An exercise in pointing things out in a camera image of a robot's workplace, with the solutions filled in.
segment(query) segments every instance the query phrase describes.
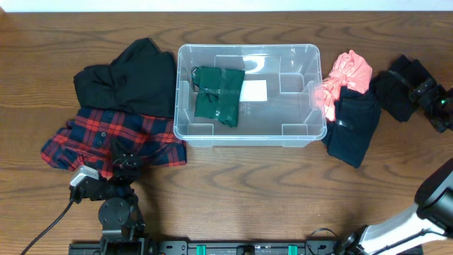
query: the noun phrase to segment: storage box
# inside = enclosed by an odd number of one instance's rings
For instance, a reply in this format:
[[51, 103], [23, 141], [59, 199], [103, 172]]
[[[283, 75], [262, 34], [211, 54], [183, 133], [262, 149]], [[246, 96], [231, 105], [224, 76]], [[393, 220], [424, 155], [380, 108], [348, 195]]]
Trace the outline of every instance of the storage box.
[[[195, 117], [193, 67], [245, 70], [237, 127]], [[183, 45], [178, 51], [176, 137], [194, 147], [304, 147], [327, 132], [315, 45]]]

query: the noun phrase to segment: folded green garment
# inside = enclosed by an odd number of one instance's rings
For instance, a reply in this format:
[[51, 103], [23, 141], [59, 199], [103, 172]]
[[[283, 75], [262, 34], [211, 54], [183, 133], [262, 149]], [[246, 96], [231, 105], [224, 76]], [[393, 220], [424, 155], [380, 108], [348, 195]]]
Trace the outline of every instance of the folded green garment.
[[200, 89], [195, 117], [215, 119], [237, 127], [245, 71], [215, 67], [197, 67], [194, 71], [192, 83]]

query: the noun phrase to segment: folded clothing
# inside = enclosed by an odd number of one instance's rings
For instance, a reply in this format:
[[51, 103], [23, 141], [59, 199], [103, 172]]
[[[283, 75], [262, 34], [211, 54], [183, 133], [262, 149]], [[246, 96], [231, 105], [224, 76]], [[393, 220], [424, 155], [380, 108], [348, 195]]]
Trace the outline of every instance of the folded clothing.
[[371, 91], [362, 95], [344, 86], [335, 107], [336, 121], [328, 122], [322, 141], [329, 155], [357, 168], [377, 128], [381, 106]]
[[186, 163], [185, 143], [173, 134], [173, 119], [81, 108], [41, 149], [50, 166], [74, 171], [82, 164], [113, 175], [111, 143], [144, 164], [181, 166]]
[[338, 56], [332, 71], [322, 83], [323, 110], [328, 120], [335, 120], [335, 101], [340, 98], [341, 87], [346, 86], [364, 94], [368, 91], [372, 72], [365, 59], [353, 50]]
[[174, 116], [175, 60], [149, 38], [133, 42], [110, 65], [86, 67], [74, 77], [74, 85], [82, 108]]
[[418, 104], [409, 99], [409, 93], [427, 79], [433, 79], [420, 61], [410, 61], [402, 55], [388, 71], [382, 72], [370, 82], [377, 99], [397, 121], [408, 121]]
[[229, 127], [237, 127], [239, 98], [245, 71], [197, 67], [192, 83], [199, 88], [195, 117], [218, 120]]

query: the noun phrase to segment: white backdrop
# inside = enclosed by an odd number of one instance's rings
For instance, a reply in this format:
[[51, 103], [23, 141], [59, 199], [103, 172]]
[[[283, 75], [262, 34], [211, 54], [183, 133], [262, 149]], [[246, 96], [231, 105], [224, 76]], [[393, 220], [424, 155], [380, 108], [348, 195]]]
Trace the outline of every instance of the white backdrop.
[[453, 11], [453, 0], [0, 0], [6, 12]]

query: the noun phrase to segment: white paper label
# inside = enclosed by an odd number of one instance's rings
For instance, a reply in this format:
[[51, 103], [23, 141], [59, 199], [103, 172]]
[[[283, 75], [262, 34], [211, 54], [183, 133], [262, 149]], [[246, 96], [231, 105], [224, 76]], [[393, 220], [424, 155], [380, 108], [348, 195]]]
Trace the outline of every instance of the white paper label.
[[243, 81], [240, 102], [261, 102], [268, 100], [266, 80]]

